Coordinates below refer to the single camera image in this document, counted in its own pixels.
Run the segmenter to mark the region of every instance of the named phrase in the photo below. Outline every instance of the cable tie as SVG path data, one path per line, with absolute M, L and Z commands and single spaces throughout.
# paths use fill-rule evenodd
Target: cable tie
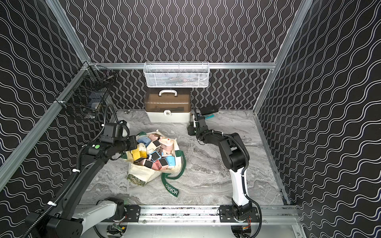
M 50 206 L 55 206 L 55 207 L 57 206 L 57 204 L 54 203 L 54 202 L 52 202 L 52 201 L 49 201 L 49 202 L 48 202 L 48 205 L 50 205 Z

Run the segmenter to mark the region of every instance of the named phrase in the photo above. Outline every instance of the plastic storage box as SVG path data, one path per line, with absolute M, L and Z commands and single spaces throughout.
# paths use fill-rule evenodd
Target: plastic storage box
M 188 123 L 191 116 L 191 90 L 150 88 L 144 104 L 151 122 Z

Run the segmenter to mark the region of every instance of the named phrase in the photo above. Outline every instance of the green bag strap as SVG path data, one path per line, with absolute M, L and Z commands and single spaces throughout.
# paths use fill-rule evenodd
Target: green bag strap
M 185 167 L 187 165 L 187 161 L 185 159 L 185 155 L 184 155 L 184 152 L 181 151 L 181 150 L 176 150 L 176 157 L 179 157 L 181 156 L 182 157 L 182 168 L 181 168 L 181 171 L 178 175 L 176 175 L 175 177 L 170 177 L 169 175 L 170 174 L 167 174 L 167 173 L 162 173 L 162 182 L 165 186 L 165 188 L 167 189 L 167 191 L 172 194 L 173 196 L 177 197 L 179 195 L 179 190 L 175 187 L 173 187 L 172 185 L 170 185 L 167 181 L 166 181 L 166 178 L 167 179 L 172 179 L 172 180 L 175 180 L 175 179 L 178 179 L 181 177 L 181 175 L 184 173 L 184 170 L 185 170 Z

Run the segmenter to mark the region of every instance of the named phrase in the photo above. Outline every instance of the marble floor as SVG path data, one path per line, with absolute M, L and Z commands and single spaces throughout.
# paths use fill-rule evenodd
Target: marble floor
M 184 151 L 187 166 L 177 180 L 168 182 L 179 189 L 178 197 L 171 195 L 160 177 L 139 186 L 127 180 L 130 163 L 122 159 L 109 161 L 86 189 L 80 204 L 95 204 L 112 196 L 126 204 L 202 205 L 231 204 L 233 194 L 229 171 L 224 167 L 218 147 L 200 145 L 195 136 L 187 134 L 185 123 L 151 123 L 144 111 L 118 112 L 119 120 L 130 123 L 131 134 L 159 129 L 170 138 L 177 138 Z M 224 133 L 237 132 L 250 154 L 247 169 L 248 193 L 259 204 L 280 204 L 282 198 L 270 168 L 261 138 L 251 111 L 220 111 L 206 120 L 209 129 Z

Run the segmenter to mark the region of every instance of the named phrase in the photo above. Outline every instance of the white box base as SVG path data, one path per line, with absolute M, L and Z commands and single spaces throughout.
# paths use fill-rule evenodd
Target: white box base
M 164 112 L 146 112 L 150 122 L 188 123 L 191 120 L 190 112 L 172 112 L 165 115 Z

